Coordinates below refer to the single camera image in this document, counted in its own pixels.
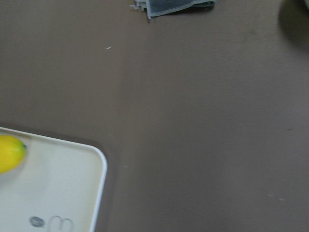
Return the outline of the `grey folded cloth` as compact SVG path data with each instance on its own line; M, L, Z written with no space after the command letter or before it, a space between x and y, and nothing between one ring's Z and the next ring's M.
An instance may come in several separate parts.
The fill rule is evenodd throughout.
M191 7L211 8L216 0L135 0L130 7L147 12L149 19L172 14Z

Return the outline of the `beige rabbit tray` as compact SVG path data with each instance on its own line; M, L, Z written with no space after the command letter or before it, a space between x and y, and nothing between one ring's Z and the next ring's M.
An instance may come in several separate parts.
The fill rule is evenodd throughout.
M1 128L26 145L24 160L0 176L3 232L93 232L107 174L96 147Z

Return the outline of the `yellow lemon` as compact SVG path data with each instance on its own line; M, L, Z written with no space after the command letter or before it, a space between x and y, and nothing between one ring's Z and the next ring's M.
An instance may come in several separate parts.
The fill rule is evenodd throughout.
M16 168L25 157L27 146L10 135L0 136L0 173Z

